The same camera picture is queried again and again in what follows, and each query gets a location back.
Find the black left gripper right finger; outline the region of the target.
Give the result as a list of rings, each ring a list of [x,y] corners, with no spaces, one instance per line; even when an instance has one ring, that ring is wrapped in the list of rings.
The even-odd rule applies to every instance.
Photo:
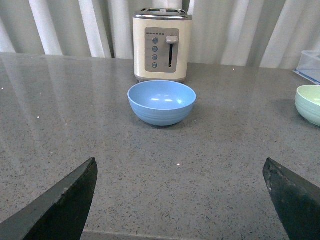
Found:
[[[263,177],[277,215],[291,240],[320,238],[320,188],[267,158]]]

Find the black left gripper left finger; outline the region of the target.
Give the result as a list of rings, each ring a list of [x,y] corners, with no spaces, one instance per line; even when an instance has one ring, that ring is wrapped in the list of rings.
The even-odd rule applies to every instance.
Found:
[[[91,209],[98,166],[91,157],[0,224],[2,240],[79,240]]]

